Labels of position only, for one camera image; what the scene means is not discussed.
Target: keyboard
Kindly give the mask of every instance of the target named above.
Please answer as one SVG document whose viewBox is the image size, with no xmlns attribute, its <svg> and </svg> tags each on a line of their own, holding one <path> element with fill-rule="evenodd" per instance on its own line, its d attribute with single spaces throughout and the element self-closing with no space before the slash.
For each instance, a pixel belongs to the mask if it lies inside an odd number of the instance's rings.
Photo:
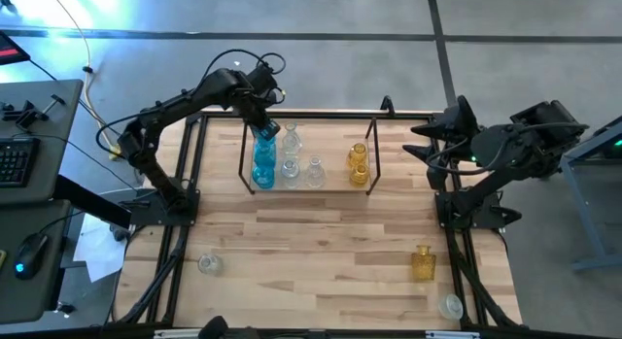
<svg viewBox="0 0 622 339">
<path fill-rule="evenodd" d="M 39 149 L 39 139 L 0 139 L 0 188 L 24 187 Z"/>
</svg>

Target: concrete floor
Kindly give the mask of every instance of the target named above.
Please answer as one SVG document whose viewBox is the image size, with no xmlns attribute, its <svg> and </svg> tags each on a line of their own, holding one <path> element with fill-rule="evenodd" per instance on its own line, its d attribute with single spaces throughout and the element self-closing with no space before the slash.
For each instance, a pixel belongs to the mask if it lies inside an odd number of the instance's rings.
<svg viewBox="0 0 622 339">
<path fill-rule="evenodd" d="M 0 27 L 67 27 L 52 0 L 12 0 Z M 433 34 L 428 0 L 61 0 L 84 28 L 150 32 L 280 32 Z M 622 0 L 437 0 L 445 34 L 616 36 Z M 16 37 L 33 60 L 59 79 L 82 78 L 80 39 Z M 288 40 L 89 39 L 97 71 L 91 99 L 105 119 L 150 106 L 192 87 L 218 52 L 277 51 L 288 59 L 279 83 L 287 108 L 376 109 L 390 94 L 400 110 L 447 105 L 435 42 Z M 542 100 L 559 99 L 582 122 L 599 127 L 622 108 L 619 44 L 448 43 L 453 86 L 483 124 Z M 218 66 L 249 70 L 255 62 L 231 55 Z M 45 80 L 29 63 L 0 67 L 0 83 Z M 80 110 L 71 141 L 135 183 L 124 163 L 106 161 L 93 141 L 96 127 Z M 68 148 L 62 173 L 95 191 L 122 188 Z M 526 325 L 545 330 L 622 337 L 622 267 L 574 273 L 570 263 L 591 254 L 561 176 L 505 189 L 503 205 L 521 211 L 506 238 Z M 79 312 L 70 319 L 45 314 L 38 322 L 0 326 L 0 332 L 99 324 L 112 280 L 90 285 L 84 270 L 66 276 L 61 300 Z M 95 304 L 88 311 L 82 304 Z"/>
</svg>

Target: wooden table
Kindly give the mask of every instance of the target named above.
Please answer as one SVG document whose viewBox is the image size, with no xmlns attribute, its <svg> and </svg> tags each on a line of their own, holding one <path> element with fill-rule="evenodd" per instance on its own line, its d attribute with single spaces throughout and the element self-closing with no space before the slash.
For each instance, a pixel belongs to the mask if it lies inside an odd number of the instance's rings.
<svg viewBox="0 0 622 339">
<path fill-rule="evenodd" d="M 369 125 L 369 120 L 329 122 L 334 131 L 318 132 L 318 138 L 359 136 Z M 325 191 L 251 195 L 237 176 L 241 120 L 210 119 L 197 185 L 200 209 L 190 230 L 175 326 L 201 327 L 222 315 L 233 327 L 458 328 L 437 309 L 439 298 L 453 292 L 453 282 L 427 167 L 401 149 L 404 144 L 429 143 L 410 132 L 418 123 L 378 120 L 382 177 L 369 196 Z M 183 130 L 180 121 L 161 136 L 157 157 L 167 173 L 175 171 Z M 348 150 L 343 149 L 344 162 Z M 464 185 L 472 180 L 479 179 L 469 178 Z M 119 315 L 154 276 L 162 229 L 145 228 L 129 247 L 117 290 Z M 521 322 L 500 237 L 473 230 L 472 239 L 482 283 Z M 433 282 L 412 280 L 410 257 L 421 244 L 431 246 L 437 257 Z M 197 261 L 206 253 L 223 259 L 220 277 L 199 272 Z M 476 321 L 472 292 L 464 282 L 468 312 Z M 168 288 L 166 283 L 158 318 Z"/>
</svg>

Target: desk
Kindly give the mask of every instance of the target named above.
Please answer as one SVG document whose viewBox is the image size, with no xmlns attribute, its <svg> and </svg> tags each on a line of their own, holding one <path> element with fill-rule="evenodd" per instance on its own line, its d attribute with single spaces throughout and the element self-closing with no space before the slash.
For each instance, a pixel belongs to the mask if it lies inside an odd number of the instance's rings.
<svg viewBox="0 0 622 339">
<path fill-rule="evenodd" d="M 0 101 L 13 104 L 16 111 L 20 111 L 24 101 L 28 100 L 39 111 L 43 111 L 52 101 L 51 95 L 58 95 L 65 101 L 65 104 L 56 104 L 48 112 L 50 117 L 48 120 L 37 120 L 28 130 L 32 131 L 35 136 L 54 136 L 67 140 L 78 108 L 82 86 L 83 82 L 80 80 L 5 83 L 0 84 Z M 22 132 L 13 121 L 0 121 L 0 138 L 11 138 L 13 135 Z M 41 202 L 52 198 L 66 143 L 48 137 L 41 137 L 39 140 L 41 145 L 28 180 L 28 186 L 2 188 L 0 190 L 0 204 Z"/>
<path fill-rule="evenodd" d="M 369 125 L 369 120 L 330 121 L 334 131 L 317 133 L 317 138 L 349 137 Z M 369 196 L 251 195 L 237 175 L 241 120 L 210 119 L 197 184 L 199 214 L 190 229 L 174 325 L 200 327 L 222 315 L 232 327 L 458 328 L 437 310 L 439 298 L 453 292 L 453 284 L 427 167 L 401 149 L 403 144 L 429 143 L 410 132 L 419 123 L 378 120 L 382 177 Z M 169 174 L 175 171 L 183 131 L 180 121 L 160 138 L 157 158 Z M 196 133 L 195 128 L 186 173 Z M 344 162 L 347 151 L 343 149 Z M 161 235 L 161 227 L 146 227 L 130 245 L 117 290 L 120 316 L 151 281 Z M 472 239 L 483 284 L 521 322 L 503 243 L 490 231 L 474 230 Z M 434 282 L 412 281 L 410 256 L 419 244 L 432 246 L 437 255 Z M 206 253 L 223 259 L 220 277 L 199 272 L 197 260 Z M 158 319 L 168 287 L 165 283 Z M 475 320 L 472 292 L 469 287 L 465 292 Z"/>
<path fill-rule="evenodd" d="M 38 320 L 50 302 L 61 258 L 65 224 L 62 220 L 46 229 L 50 240 L 39 272 L 30 280 L 18 280 L 13 265 L 17 248 L 24 238 L 36 233 L 48 222 L 69 215 L 70 203 L 65 200 L 30 204 L 23 207 L 2 207 L 3 231 L 0 233 L 0 249 L 7 252 L 7 259 L 0 269 L 0 322 L 30 322 Z"/>
</svg>

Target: blue glass bottle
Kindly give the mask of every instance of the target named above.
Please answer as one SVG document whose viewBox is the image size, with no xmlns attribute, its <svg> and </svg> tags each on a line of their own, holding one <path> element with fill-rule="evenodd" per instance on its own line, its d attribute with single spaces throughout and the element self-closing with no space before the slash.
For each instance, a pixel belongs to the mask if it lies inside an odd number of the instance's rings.
<svg viewBox="0 0 622 339">
<path fill-rule="evenodd" d="M 274 169 L 276 165 L 276 142 L 272 138 L 270 140 L 264 140 L 258 137 L 255 143 L 255 164 L 269 166 Z"/>
<path fill-rule="evenodd" d="M 276 166 L 275 138 L 265 140 L 258 136 L 253 157 L 255 161 L 253 180 L 260 188 L 272 188 L 274 186 L 274 167 Z"/>
</svg>

